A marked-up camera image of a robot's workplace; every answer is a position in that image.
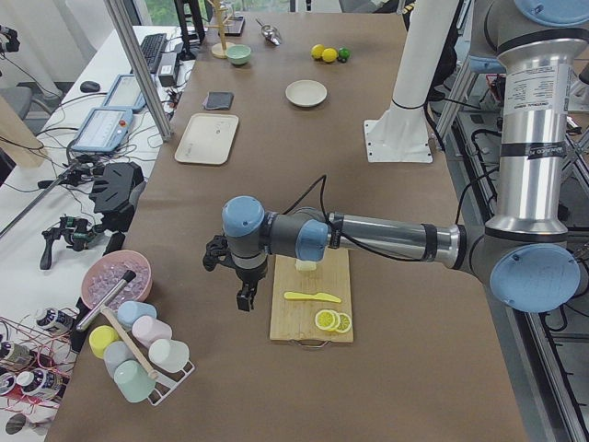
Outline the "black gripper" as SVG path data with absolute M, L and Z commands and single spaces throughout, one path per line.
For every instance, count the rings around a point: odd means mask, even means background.
M 237 307 L 242 311 L 251 311 L 254 308 L 258 282 L 267 274 L 267 254 L 261 252 L 249 258 L 231 254 L 231 258 L 235 265 L 237 277 L 242 281 L 242 288 L 237 294 Z

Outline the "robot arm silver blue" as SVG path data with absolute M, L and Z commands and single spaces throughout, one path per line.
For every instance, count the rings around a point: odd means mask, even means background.
M 558 218 L 573 60 L 588 43 L 584 1 L 478 1 L 470 54 L 506 73 L 499 188 L 483 227 L 437 227 L 290 208 L 266 211 L 251 196 L 222 212 L 219 256 L 242 282 L 251 310 L 269 255 L 317 262 L 327 249 L 357 247 L 402 262 L 441 262 L 470 273 L 505 305 L 546 312 L 567 302 L 580 268 Z

